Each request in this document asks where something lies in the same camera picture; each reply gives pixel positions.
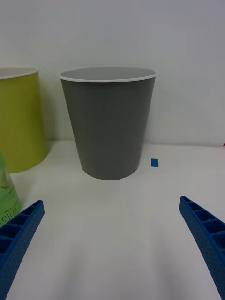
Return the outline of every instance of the blue tape piece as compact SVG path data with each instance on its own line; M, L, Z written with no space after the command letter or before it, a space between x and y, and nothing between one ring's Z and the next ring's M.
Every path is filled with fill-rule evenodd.
M151 166L152 167L158 167L158 159L157 158L152 158L151 159Z

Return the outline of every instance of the white table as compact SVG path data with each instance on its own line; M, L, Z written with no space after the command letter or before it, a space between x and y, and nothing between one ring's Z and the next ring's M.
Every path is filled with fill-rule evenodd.
M178 205L186 195L225 221L224 147L146 144L133 175L104 181L82 171L75 142L53 142L12 179L45 216L7 300L220 299Z

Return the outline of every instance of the white wall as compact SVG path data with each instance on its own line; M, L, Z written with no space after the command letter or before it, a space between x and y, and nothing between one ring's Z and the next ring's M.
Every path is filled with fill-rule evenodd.
M40 69L48 138L73 138L60 71L115 63L158 70L147 140L220 146L224 16L221 0L3 0L0 64Z

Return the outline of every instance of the yellow-green bucket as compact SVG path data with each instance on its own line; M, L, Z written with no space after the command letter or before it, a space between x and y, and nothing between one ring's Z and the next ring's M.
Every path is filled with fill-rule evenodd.
M38 70L0 68L0 152L9 173L46 157Z

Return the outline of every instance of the product package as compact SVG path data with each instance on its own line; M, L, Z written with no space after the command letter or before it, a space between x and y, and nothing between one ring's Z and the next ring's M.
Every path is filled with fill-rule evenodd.
M0 154L0 227L20 213L22 208L22 202Z

